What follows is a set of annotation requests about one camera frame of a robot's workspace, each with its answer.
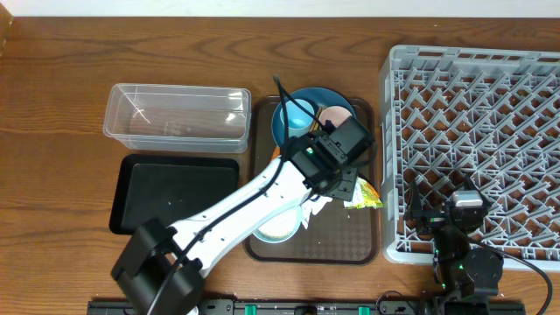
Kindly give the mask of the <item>yellow green snack wrapper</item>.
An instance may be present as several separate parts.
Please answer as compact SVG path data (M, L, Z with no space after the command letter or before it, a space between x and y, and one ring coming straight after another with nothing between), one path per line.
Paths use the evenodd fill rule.
M367 180L362 177L358 177L356 179L352 199L350 201L344 201L343 205L346 209L383 207L379 193Z

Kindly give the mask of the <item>white napkin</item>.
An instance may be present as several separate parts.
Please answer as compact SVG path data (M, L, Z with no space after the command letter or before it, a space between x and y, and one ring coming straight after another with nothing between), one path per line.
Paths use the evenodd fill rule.
M307 229L309 227L310 218L312 215L317 215L326 204L330 203L333 199L331 197L313 195L308 200L301 204L302 213L302 226Z

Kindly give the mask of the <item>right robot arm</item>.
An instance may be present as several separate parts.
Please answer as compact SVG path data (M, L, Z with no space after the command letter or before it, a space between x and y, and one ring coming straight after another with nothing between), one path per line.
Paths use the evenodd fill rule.
M471 248L468 234L483 225L490 201L466 178L447 201L424 208L415 182L409 185L404 219L418 235L433 238L434 280L444 291L422 298L417 314L488 314L489 298L498 293L504 258L487 248Z

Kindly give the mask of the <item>light blue rice bowl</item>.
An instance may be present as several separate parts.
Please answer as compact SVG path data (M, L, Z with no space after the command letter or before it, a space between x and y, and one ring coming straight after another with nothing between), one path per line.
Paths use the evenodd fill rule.
M285 242L298 231L302 218L301 207L294 207L262 224L253 236L267 243Z

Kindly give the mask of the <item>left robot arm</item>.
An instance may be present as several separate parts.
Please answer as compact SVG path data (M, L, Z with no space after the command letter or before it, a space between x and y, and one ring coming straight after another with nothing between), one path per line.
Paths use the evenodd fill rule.
M354 195L360 156L375 146L354 117L287 139L279 157L245 186L189 218L139 226L111 270L138 314L187 314L210 271L260 226L296 209L304 217Z

